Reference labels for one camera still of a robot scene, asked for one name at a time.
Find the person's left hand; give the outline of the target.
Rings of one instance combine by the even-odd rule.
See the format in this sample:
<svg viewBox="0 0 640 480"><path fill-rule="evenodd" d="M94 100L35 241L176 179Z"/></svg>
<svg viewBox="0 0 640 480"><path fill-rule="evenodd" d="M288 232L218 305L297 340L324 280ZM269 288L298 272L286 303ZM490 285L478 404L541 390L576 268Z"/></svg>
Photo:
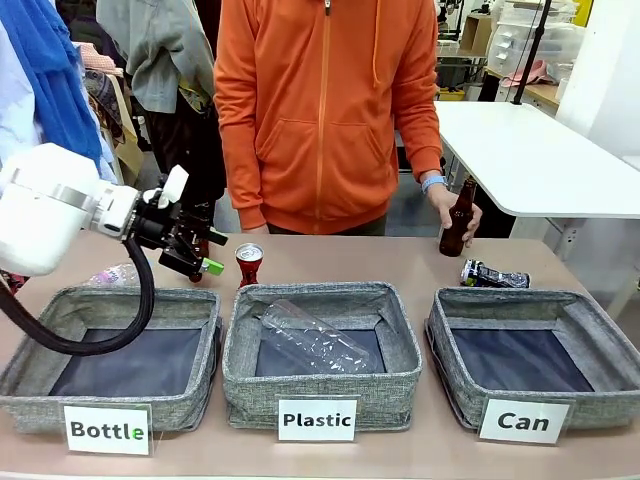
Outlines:
<svg viewBox="0 0 640 480"><path fill-rule="evenodd" d="M450 209L456 204L458 196L450 192L443 184L437 183L431 185L427 189L427 197L432 206L438 211L441 226L443 229L450 229L453 221L450 215ZM475 204L472 204L472 217L466 227L466 231L462 236L462 240L466 247L470 247L475 233L480 225L482 210Z"/></svg>

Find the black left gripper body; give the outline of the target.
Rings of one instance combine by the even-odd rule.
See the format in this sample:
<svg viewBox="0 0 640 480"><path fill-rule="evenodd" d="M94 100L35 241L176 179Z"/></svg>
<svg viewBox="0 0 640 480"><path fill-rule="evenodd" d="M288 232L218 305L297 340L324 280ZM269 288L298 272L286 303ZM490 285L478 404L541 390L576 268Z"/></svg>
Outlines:
<svg viewBox="0 0 640 480"><path fill-rule="evenodd" d="M137 201L130 237L149 249L174 248L188 259L208 256L208 220L180 202L160 205L160 191L144 191Z"/></svg>

